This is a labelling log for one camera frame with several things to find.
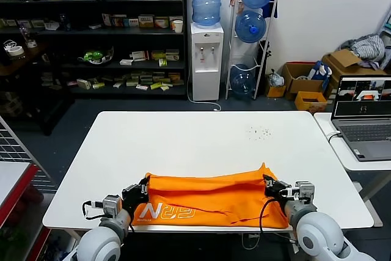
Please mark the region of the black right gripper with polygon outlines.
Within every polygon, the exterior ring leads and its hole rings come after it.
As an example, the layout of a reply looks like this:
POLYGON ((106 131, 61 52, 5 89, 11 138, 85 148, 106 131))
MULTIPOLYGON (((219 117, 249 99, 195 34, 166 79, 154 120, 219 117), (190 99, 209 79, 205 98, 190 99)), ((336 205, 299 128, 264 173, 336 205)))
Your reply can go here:
POLYGON ((292 194, 288 194, 292 192, 292 186, 290 184, 287 184, 284 181, 276 180, 272 176, 266 174, 263 175, 263 179, 266 184, 266 197, 272 197, 278 202, 286 202, 288 200, 294 199, 292 194))

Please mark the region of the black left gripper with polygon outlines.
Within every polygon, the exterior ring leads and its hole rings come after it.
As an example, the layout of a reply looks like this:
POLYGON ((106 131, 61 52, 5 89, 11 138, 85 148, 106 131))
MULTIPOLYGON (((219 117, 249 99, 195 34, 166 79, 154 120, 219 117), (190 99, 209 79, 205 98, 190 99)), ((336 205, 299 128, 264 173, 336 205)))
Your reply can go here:
POLYGON ((144 177, 139 183, 124 188, 122 199, 122 208, 128 213, 134 213, 140 204, 146 204, 149 201, 148 177, 144 177))

